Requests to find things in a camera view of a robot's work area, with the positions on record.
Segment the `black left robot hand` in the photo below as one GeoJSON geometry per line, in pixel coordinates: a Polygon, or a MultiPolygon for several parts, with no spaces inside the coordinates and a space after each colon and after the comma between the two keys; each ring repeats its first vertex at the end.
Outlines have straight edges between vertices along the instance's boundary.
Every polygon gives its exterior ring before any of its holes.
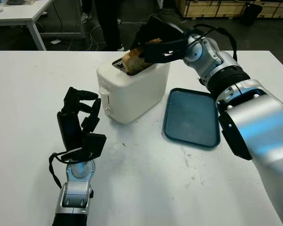
{"type": "Polygon", "coordinates": [[[70,87],[64,97],[64,106],[57,113],[62,140],[67,151],[80,148],[88,133],[95,130],[100,121],[101,99],[90,91],[70,87]]]}

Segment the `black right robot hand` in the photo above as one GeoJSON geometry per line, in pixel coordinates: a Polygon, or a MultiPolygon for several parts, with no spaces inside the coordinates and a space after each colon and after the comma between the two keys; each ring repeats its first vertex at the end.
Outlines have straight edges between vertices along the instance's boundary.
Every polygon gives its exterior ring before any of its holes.
{"type": "Polygon", "coordinates": [[[141,47],[139,57],[146,63],[168,63],[185,57],[187,43],[187,34],[179,26],[151,16],[136,33],[130,49],[141,47]]]}

